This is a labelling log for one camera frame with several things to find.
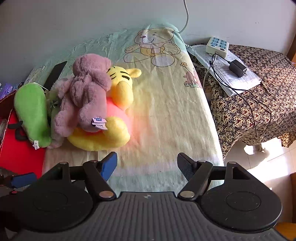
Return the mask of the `green pea plush toy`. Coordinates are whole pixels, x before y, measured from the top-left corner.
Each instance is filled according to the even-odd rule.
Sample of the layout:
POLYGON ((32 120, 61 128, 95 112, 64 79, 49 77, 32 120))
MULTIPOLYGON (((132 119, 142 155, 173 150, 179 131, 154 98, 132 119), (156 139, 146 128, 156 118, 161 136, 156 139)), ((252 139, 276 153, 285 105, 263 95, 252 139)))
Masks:
POLYGON ((36 83, 23 85, 15 93, 14 108, 29 141, 37 150, 51 144, 47 100, 42 87, 36 83))

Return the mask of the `cartoon bear bed sheet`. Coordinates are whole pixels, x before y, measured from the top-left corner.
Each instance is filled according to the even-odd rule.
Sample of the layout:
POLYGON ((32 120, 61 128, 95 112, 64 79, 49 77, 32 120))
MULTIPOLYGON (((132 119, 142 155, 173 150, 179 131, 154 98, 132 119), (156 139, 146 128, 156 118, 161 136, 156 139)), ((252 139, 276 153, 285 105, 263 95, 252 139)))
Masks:
POLYGON ((87 53, 142 71, 133 80, 134 101, 126 112, 132 134, 126 145, 116 149, 118 163, 108 181, 116 193, 179 192, 186 183, 177 166, 180 152, 195 161, 223 166, 207 99, 175 26, 144 25, 62 48, 38 64, 26 82, 44 84, 61 62, 67 62, 61 76, 71 76, 74 60, 87 53))

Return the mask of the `brown floral tablecloth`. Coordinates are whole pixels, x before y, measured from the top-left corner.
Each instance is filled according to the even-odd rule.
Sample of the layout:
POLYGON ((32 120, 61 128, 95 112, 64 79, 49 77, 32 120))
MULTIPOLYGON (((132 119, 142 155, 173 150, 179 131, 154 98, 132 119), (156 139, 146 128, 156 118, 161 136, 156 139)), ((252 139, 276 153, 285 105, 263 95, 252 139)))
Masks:
POLYGON ((256 146, 279 138, 289 148, 295 141, 295 66, 280 52, 241 45, 229 49, 261 78, 259 85, 234 96, 190 56, 201 82, 211 87, 210 108, 222 155, 237 141, 256 146))

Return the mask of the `yellow tiger plush toy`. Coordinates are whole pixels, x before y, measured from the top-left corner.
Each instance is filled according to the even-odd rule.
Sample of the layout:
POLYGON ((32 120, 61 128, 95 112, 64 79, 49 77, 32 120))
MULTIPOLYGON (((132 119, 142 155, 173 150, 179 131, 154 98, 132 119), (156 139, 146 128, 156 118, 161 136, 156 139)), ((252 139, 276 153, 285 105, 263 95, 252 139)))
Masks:
POLYGON ((132 124, 126 110, 133 103, 133 79, 140 77, 142 71, 137 68, 125 69, 119 66, 109 68, 107 74, 112 84, 107 93, 106 130, 96 133, 86 132, 77 127, 67 137, 74 146, 86 151, 102 151, 119 148, 128 143, 132 134, 132 124))

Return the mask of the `black smartphone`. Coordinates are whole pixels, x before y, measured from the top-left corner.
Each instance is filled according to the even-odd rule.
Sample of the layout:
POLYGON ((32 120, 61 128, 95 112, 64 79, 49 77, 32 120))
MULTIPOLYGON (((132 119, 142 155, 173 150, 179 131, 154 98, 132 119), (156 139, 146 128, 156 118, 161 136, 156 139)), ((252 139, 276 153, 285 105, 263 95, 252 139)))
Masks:
POLYGON ((67 65, 67 61, 64 61, 64 62, 59 63, 54 66, 54 68, 50 72, 45 84, 43 85, 43 87, 46 90, 49 91, 52 88, 53 84, 60 78, 66 65, 67 65))

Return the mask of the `black charger adapter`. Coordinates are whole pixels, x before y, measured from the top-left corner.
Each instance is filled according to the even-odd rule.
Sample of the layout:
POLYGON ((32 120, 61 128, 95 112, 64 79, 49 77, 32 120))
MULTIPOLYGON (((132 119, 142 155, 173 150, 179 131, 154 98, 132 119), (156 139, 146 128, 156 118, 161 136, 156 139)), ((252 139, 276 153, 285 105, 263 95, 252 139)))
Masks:
POLYGON ((247 67, 235 59, 229 63, 229 70, 241 78, 247 72, 247 67))

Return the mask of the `pink plush teddy bear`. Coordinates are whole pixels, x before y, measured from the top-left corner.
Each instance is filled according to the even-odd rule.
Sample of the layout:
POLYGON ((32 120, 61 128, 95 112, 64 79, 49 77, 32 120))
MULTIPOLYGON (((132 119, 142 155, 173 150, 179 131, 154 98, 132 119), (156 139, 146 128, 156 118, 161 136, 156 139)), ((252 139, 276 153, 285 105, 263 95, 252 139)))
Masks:
POLYGON ((52 123, 58 135, 69 137, 77 126, 90 133, 99 131, 92 120, 107 117, 106 94, 112 83, 107 73, 110 68, 110 59, 85 54, 74 61, 74 76, 58 81, 57 94, 61 105, 52 123))

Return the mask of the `white power strip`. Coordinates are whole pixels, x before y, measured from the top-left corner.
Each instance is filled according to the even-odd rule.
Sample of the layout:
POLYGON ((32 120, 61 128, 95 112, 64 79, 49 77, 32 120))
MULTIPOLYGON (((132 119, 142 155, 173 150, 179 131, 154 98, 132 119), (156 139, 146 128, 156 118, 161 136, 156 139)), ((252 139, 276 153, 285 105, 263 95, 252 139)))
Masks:
POLYGON ((206 45, 206 52, 209 55, 218 54, 222 58, 226 58, 228 54, 229 43, 216 37, 211 37, 206 45))

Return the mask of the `white plush bunny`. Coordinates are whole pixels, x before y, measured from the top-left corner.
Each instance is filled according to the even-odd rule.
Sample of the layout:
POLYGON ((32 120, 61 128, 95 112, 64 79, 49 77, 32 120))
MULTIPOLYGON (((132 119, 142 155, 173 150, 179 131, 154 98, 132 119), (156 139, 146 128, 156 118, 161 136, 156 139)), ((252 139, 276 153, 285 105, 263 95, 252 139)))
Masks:
POLYGON ((60 136, 54 130, 54 118, 57 113, 60 111, 60 105, 62 100, 58 97, 58 88, 67 80, 67 78, 58 79, 51 89, 46 93, 47 101, 47 113, 50 118, 50 128, 51 128, 51 144, 47 149, 58 148, 62 146, 64 142, 64 137, 60 136))

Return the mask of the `red cardboard box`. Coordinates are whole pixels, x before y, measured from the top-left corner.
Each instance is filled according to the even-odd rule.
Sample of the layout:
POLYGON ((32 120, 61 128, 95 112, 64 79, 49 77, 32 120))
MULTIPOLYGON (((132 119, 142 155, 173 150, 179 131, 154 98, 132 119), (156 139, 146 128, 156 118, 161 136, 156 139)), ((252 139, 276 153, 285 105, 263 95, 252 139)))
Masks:
POLYGON ((46 149, 35 150, 29 140, 17 140, 15 130, 8 128, 8 124, 18 121, 14 110, 14 95, 15 92, 12 92, 1 100, 1 121, 7 121, 1 138, 1 168, 16 174, 35 173, 40 178, 46 149))

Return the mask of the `white paper stack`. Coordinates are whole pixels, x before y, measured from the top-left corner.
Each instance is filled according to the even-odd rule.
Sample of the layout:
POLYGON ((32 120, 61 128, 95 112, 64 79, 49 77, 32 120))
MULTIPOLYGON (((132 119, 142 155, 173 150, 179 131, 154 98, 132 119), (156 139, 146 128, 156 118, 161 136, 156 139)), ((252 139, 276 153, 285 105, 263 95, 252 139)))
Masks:
POLYGON ((241 94, 244 90, 250 90, 261 83, 261 78, 249 68, 242 77, 237 77, 230 71, 228 62, 217 55, 211 57, 206 52, 205 45, 189 46, 187 51, 195 56, 201 65, 210 69, 209 74, 214 77, 228 96, 241 94))

